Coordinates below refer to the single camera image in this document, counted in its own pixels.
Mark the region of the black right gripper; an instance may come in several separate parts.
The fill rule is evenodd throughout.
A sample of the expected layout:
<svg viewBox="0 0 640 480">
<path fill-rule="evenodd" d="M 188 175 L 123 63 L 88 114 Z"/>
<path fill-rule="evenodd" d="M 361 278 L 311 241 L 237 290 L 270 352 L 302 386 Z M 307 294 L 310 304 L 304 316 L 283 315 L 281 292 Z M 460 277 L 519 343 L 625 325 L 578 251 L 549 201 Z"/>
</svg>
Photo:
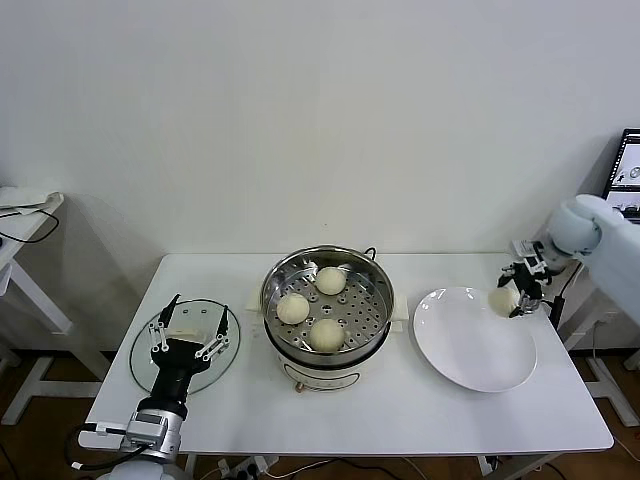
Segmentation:
<svg viewBox="0 0 640 480">
<path fill-rule="evenodd" d="M 521 294 L 515 298 L 508 318 L 529 315 L 539 308 L 542 299 L 542 285 L 524 264 L 513 264 L 501 269 L 497 287 L 503 288 L 509 284 L 516 285 Z"/>
</svg>

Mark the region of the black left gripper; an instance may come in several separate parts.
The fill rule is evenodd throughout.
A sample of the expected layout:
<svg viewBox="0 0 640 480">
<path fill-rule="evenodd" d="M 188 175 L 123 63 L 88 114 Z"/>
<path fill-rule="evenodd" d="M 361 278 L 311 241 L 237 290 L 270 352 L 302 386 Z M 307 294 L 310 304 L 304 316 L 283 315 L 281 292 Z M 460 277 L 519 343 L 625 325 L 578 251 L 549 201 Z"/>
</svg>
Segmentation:
<svg viewBox="0 0 640 480">
<path fill-rule="evenodd" d="M 167 327 L 179 299 L 180 295 L 176 294 L 148 325 L 151 351 L 154 352 L 152 360 L 158 367 L 148 397 L 150 408 L 183 407 L 192 378 L 210 367 L 210 361 L 203 359 L 210 359 L 229 342 L 227 305 L 223 307 L 215 338 L 206 345 L 175 338 L 167 340 Z"/>
</svg>

